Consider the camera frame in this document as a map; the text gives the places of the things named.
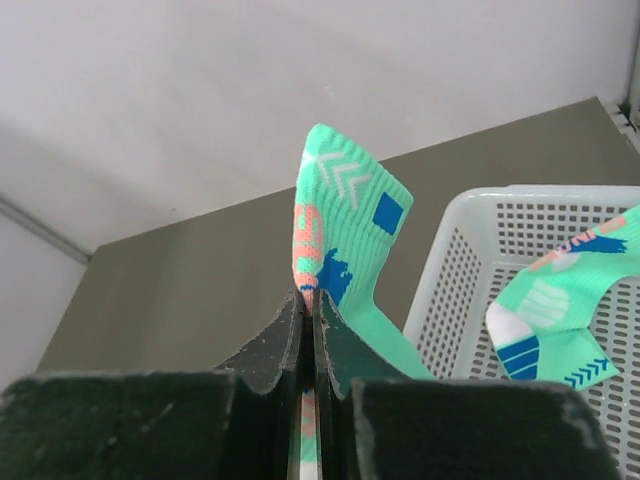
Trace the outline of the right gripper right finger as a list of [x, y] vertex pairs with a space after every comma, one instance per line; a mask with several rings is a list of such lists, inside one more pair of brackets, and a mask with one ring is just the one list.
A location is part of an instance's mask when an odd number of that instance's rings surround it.
[[615, 479], [585, 401], [557, 384], [413, 380], [343, 321], [313, 307], [323, 479]]

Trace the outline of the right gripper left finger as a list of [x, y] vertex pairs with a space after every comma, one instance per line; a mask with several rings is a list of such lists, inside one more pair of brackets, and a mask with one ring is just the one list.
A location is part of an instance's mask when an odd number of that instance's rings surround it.
[[295, 479], [302, 297], [205, 371], [51, 372], [1, 395], [5, 479]]

